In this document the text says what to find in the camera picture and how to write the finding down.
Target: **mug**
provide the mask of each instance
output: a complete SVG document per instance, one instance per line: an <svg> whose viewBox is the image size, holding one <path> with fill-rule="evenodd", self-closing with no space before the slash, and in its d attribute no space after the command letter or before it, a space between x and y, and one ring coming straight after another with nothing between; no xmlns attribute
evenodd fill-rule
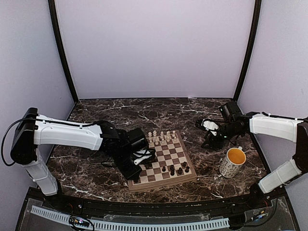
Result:
<svg viewBox="0 0 308 231"><path fill-rule="evenodd" d="M227 155L219 166L221 175L226 178L232 178L238 173L246 161L246 155L242 149L242 147L230 148L227 151Z"/></svg>

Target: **black marble surface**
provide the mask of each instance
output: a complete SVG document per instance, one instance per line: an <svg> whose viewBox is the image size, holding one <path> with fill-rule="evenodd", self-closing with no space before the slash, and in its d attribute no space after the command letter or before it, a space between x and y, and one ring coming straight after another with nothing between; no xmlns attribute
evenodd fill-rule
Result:
<svg viewBox="0 0 308 231"><path fill-rule="evenodd" d="M109 99L82 100L75 106L69 120L90 123L107 120L117 128L140 127L149 131L179 130L198 178L194 182L161 187L146 192L129 192L127 181L116 167L101 162L112 159L101 152L77 147L56 146L48 167L68 195L117 202L175 203L227 198L249 193L249 187L266 175L261 159L248 135L238 139L247 161L232 179L219 173L219 164L229 142L219 151L200 148L205 132L194 123L199 118L222 119L218 107L228 99Z"/></svg>

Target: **robotic arm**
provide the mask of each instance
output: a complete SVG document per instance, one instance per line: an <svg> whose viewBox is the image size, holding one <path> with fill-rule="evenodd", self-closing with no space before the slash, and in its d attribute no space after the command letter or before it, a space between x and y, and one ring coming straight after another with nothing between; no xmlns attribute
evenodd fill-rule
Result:
<svg viewBox="0 0 308 231"><path fill-rule="evenodd" d="M220 108L224 117L223 126L211 119L198 120L196 126L208 131L201 147L220 149L224 141L246 133L265 134L283 138L296 143L296 153L276 170L252 185L251 195L269 193L275 188L290 182L308 172L308 120L266 113L249 112L242 114L235 102L229 102Z"/></svg>
<svg viewBox="0 0 308 231"><path fill-rule="evenodd" d="M46 196L56 195L61 186L41 158L41 144L103 151L112 156L128 180L137 180L141 172L138 164L154 154L140 128L126 132L103 120L91 124L61 121L38 115L37 108L29 108L15 130L11 158L27 170ZM134 154L140 158L134 161Z"/></svg>

